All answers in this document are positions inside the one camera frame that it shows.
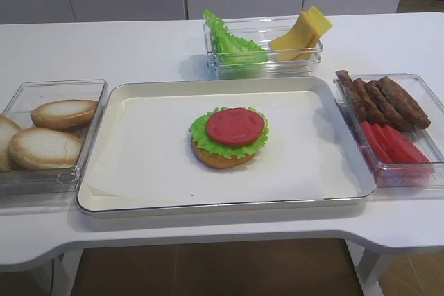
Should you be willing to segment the red tomato slice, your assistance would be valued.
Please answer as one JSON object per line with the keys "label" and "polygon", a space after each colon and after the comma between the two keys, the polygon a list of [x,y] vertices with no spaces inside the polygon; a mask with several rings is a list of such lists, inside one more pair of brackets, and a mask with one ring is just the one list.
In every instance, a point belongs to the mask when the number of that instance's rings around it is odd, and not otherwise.
{"label": "red tomato slice", "polygon": [[364,131],[364,134],[374,153],[377,155],[378,160],[385,164],[391,164],[393,160],[376,140],[376,137],[372,131],[371,124],[369,124],[367,121],[364,121],[361,123],[361,129]]}
{"label": "red tomato slice", "polygon": [[393,163],[415,163],[416,160],[407,152],[401,141],[396,137],[398,131],[389,125],[381,126],[378,123],[371,125],[377,142],[385,149]]}
{"label": "red tomato slice", "polygon": [[430,160],[418,149],[414,144],[412,144],[401,132],[396,134],[396,137],[401,141],[402,145],[407,149],[413,158],[416,160],[415,163],[408,164],[423,164],[430,163]]}

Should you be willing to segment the upper toasted bun half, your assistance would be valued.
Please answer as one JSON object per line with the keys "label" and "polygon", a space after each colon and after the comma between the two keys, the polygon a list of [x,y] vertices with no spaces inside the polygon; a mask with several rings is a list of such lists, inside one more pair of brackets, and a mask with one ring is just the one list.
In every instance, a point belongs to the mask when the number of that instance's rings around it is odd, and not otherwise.
{"label": "upper toasted bun half", "polygon": [[31,112],[31,120],[39,128],[71,130],[91,122],[98,101],[68,99],[45,103]]}

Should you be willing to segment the white table leg left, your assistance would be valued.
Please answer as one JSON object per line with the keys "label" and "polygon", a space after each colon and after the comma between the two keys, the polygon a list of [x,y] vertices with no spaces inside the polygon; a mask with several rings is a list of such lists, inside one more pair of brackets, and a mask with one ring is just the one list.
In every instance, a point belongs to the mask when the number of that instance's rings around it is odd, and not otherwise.
{"label": "white table leg left", "polygon": [[83,249],[64,252],[52,260],[50,295],[70,296]]}

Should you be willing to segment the right red tomato slice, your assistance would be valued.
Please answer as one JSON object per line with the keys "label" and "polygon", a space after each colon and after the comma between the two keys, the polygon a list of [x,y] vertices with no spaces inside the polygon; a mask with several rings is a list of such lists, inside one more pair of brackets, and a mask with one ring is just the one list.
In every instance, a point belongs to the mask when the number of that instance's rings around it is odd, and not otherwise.
{"label": "right red tomato slice", "polygon": [[401,141],[402,145],[407,149],[413,158],[416,160],[415,163],[408,164],[423,164],[430,163],[430,160],[418,149],[414,144],[412,144],[401,132],[396,134],[396,137]]}

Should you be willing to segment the middle red tomato slice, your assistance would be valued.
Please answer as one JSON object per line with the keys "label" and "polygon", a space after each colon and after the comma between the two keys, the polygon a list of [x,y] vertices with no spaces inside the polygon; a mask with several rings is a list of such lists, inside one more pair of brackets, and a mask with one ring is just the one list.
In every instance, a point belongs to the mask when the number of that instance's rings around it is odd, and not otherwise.
{"label": "middle red tomato slice", "polygon": [[416,160],[407,152],[401,141],[396,137],[398,131],[389,125],[381,126],[378,123],[371,125],[377,142],[385,149],[393,163],[415,163]]}

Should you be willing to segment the left edge bun half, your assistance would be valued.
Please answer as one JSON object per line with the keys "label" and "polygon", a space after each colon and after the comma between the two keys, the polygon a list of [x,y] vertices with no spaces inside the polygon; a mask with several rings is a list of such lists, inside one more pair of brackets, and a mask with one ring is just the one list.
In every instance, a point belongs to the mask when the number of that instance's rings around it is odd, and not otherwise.
{"label": "left edge bun half", "polygon": [[8,153],[8,145],[11,138],[21,130],[21,128],[12,120],[4,115],[0,115],[0,149],[1,149],[1,171],[16,171],[21,170],[18,165]]}

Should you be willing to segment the white parchment paper sheet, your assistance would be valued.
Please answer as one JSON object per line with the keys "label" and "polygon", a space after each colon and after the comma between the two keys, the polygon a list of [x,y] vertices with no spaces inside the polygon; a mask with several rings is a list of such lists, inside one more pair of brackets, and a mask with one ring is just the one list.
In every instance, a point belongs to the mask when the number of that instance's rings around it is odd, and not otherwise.
{"label": "white parchment paper sheet", "polygon": [[[215,107],[253,107],[268,119],[268,142],[251,162],[216,171],[194,157],[189,126]],[[86,185],[155,205],[318,198],[342,173],[323,103],[310,91],[128,99],[102,133]]]}

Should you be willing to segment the rear yellow cheese slice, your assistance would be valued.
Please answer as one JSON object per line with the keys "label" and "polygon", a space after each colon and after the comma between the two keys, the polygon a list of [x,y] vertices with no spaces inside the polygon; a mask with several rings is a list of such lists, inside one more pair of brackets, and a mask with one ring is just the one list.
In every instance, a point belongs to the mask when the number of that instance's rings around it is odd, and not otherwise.
{"label": "rear yellow cheese slice", "polygon": [[333,27],[329,19],[316,6],[311,6],[307,14],[319,37]]}

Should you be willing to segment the left red tomato slice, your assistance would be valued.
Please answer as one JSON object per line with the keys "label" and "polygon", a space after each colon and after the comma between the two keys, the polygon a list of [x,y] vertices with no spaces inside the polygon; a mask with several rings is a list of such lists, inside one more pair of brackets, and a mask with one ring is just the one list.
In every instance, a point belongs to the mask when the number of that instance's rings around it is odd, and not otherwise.
{"label": "left red tomato slice", "polygon": [[369,124],[367,121],[364,121],[361,123],[361,129],[364,131],[364,134],[374,153],[377,155],[378,160],[385,164],[391,164],[393,160],[376,140],[376,137],[372,131],[371,124]]}

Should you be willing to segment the lettuce leaf on burger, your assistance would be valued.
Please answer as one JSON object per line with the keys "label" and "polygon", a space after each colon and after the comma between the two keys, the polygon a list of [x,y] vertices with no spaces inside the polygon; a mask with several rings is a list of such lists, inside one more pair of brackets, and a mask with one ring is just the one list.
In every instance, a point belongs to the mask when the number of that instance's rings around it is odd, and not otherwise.
{"label": "lettuce leaf on burger", "polygon": [[202,148],[210,153],[220,154],[226,158],[232,158],[233,155],[240,158],[240,157],[245,157],[246,155],[251,155],[253,153],[256,153],[258,150],[260,150],[265,146],[266,142],[268,141],[268,133],[269,133],[268,120],[264,117],[262,113],[258,112],[256,109],[251,107],[246,109],[257,112],[265,120],[264,130],[257,141],[248,144],[247,146],[226,146],[210,139],[206,131],[207,121],[211,117],[211,115],[225,109],[228,108],[217,107],[213,111],[207,112],[206,114],[200,116],[192,123],[189,131],[191,132],[192,141],[195,141],[199,148]]}

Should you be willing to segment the bottom bun on tray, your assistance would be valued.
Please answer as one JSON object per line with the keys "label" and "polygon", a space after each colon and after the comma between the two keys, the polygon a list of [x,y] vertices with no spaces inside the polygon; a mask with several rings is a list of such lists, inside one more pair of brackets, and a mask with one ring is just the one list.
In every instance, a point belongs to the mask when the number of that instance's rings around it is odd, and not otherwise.
{"label": "bottom bun on tray", "polygon": [[253,153],[240,158],[236,157],[235,155],[233,155],[232,158],[226,158],[220,154],[210,153],[202,148],[199,148],[195,141],[191,141],[191,144],[196,158],[210,168],[234,168],[235,166],[249,162],[255,157],[255,153]]}

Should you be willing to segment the white table leg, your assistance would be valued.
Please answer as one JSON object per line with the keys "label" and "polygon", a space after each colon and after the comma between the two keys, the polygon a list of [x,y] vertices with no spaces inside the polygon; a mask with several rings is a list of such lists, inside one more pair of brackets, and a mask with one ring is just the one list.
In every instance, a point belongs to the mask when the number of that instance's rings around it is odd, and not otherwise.
{"label": "white table leg", "polygon": [[64,252],[52,260],[50,295],[70,296],[83,249]]}
{"label": "white table leg", "polygon": [[352,241],[345,242],[364,295],[383,296],[379,279],[392,264],[395,256],[376,253]]}

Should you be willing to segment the tomato slice on burger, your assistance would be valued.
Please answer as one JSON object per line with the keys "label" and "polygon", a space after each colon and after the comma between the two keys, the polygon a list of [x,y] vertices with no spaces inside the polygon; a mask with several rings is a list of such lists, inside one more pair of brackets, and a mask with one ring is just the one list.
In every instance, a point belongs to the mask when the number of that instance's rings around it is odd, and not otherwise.
{"label": "tomato slice on burger", "polygon": [[228,108],[211,115],[206,124],[210,139],[226,146],[247,146],[259,139],[264,118],[246,108]]}

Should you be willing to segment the clear lettuce cheese container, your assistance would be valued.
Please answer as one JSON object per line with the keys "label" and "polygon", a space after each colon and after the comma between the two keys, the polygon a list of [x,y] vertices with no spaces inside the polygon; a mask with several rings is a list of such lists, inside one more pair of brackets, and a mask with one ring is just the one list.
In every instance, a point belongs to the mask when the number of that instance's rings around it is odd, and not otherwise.
{"label": "clear lettuce cheese container", "polygon": [[322,42],[314,48],[288,50],[301,57],[295,60],[280,60],[285,51],[273,51],[268,43],[287,33],[297,17],[256,17],[227,19],[228,32],[235,37],[253,41],[262,50],[248,53],[219,53],[213,41],[211,30],[203,25],[207,68],[215,80],[242,78],[272,78],[278,76],[308,76],[316,72],[321,62]]}

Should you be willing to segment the front toasted bun half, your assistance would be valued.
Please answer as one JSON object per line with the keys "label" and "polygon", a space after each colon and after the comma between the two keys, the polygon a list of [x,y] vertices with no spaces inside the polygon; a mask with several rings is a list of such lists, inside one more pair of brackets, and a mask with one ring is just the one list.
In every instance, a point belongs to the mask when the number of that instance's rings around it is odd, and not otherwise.
{"label": "front toasted bun half", "polygon": [[69,133],[46,128],[18,131],[8,144],[8,153],[28,170],[72,167],[80,154],[82,141]]}

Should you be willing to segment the yellow cheese slice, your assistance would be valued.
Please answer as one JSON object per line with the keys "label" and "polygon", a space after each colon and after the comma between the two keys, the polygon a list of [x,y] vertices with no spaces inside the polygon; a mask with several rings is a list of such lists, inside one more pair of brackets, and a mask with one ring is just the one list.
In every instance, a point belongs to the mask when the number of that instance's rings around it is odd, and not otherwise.
{"label": "yellow cheese slice", "polygon": [[283,36],[270,41],[272,51],[277,51],[277,61],[308,60],[316,47],[320,33],[308,12],[302,11],[293,27]]}
{"label": "yellow cheese slice", "polygon": [[333,27],[329,19],[316,6],[311,6],[307,14],[319,37]]}

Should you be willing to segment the front yellow cheese slice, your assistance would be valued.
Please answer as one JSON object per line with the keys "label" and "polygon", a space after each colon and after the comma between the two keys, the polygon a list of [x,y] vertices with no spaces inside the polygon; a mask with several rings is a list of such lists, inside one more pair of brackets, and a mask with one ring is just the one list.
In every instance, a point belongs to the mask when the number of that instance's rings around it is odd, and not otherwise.
{"label": "front yellow cheese slice", "polygon": [[320,33],[308,12],[302,11],[293,27],[283,36],[270,41],[272,51],[277,51],[277,61],[308,60],[316,47]]}

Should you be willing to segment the green lettuce leaves stack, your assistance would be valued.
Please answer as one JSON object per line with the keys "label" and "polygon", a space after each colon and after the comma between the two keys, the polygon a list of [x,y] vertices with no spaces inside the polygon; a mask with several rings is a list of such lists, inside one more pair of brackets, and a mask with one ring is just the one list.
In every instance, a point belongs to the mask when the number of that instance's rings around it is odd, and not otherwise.
{"label": "green lettuce leaves stack", "polygon": [[228,32],[225,22],[211,10],[203,12],[205,23],[213,38],[214,50],[223,64],[254,64],[268,62],[268,55],[252,40],[236,37]]}

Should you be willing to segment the clear left bun container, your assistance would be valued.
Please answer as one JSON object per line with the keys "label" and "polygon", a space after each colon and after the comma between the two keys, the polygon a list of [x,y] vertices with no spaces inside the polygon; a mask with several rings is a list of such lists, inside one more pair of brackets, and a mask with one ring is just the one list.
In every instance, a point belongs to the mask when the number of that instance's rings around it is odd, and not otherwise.
{"label": "clear left bun container", "polygon": [[94,116],[82,128],[56,130],[78,137],[83,145],[76,163],[70,168],[1,171],[1,194],[19,195],[75,191],[83,175],[94,138],[105,107],[105,80],[65,80],[25,82],[20,85],[2,115],[14,121],[22,130],[39,128],[31,120],[31,112],[48,102],[68,99],[98,101]]}

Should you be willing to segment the white metal baking tray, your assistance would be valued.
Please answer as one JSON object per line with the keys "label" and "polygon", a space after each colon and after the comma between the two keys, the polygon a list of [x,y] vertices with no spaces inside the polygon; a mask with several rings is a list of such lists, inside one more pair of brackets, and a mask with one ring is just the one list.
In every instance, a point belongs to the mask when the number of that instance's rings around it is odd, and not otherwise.
{"label": "white metal baking tray", "polygon": [[[189,128],[216,107],[253,107],[266,145],[246,164],[208,168]],[[356,204],[372,173],[320,78],[154,82],[115,88],[78,192],[97,217],[199,214]]]}

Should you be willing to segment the clear patty tomato container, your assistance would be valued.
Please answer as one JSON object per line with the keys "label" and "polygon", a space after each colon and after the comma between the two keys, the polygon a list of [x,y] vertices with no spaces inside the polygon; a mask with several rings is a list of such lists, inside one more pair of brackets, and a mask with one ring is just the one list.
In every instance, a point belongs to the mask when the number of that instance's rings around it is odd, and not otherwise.
{"label": "clear patty tomato container", "polygon": [[345,113],[350,129],[355,135],[359,149],[380,187],[388,186],[426,186],[443,187],[443,104],[437,99],[430,88],[420,76],[413,74],[393,75],[367,75],[351,76],[352,82],[360,78],[365,83],[388,76],[402,86],[421,106],[428,116],[431,124],[425,129],[413,126],[410,132],[401,132],[412,144],[416,146],[429,160],[423,164],[385,164],[378,160],[371,148],[357,114],[349,101],[343,86],[336,77],[334,82],[339,92],[339,100],[342,111]]}

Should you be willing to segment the brown meat patty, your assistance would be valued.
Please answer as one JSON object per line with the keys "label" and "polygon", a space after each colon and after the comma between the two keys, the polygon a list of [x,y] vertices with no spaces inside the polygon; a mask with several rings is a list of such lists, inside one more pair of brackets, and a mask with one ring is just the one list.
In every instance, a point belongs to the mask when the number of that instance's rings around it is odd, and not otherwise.
{"label": "brown meat patty", "polygon": [[360,122],[366,120],[366,109],[362,103],[361,96],[358,94],[353,82],[346,70],[339,70],[336,72],[336,76],[343,86],[343,90],[346,93],[349,101],[351,102],[357,118]]}
{"label": "brown meat patty", "polygon": [[417,101],[388,76],[378,81],[379,89],[387,101],[410,123],[420,129],[430,126],[431,121]]}
{"label": "brown meat patty", "polygon": [[367,122],[371,124],[378,123],[380,125],[386,125],[387,119],[367,93],[366,83],[362,79],[357,78],[353,81],[353,86],[360,96],[362,105],[365,108]]}
{"label": "brown meat patty", "polygon": [[387,119],[386,122],[388,124],[400,132],[410,132],[413,129],[412,124],[389,103],[385,95],[381,92],[377,81],[372,80],[367,82],[365,88],[368,95]]}

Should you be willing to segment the toasted bun half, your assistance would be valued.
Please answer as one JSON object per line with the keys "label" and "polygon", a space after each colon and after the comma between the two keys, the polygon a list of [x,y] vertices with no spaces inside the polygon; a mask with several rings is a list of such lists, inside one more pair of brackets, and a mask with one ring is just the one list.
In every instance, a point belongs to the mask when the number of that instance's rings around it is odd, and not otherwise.
{"label": "toasted bun half", "polygon": [[68,99],[45,103],[31,112],[31,120],[39,128],[71,130],[91,122],[98,101]]}
{"label": "toasted bun half", "polygon": [[8,153],[28,170],[72,167],[80,154],[82,141],[69,133],[46,128],[18,131],[8,144]]}

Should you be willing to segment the white table leg right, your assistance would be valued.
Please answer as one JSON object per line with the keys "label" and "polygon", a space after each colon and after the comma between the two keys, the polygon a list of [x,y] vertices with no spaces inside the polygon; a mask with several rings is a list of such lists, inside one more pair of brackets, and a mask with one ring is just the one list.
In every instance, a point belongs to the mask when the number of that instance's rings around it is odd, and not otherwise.
{"label": "white table leg right", "polygon": [[392,264],[395,256],[376,253],[352,241],[345,242],[364,295],[383,296],[379,279]]}

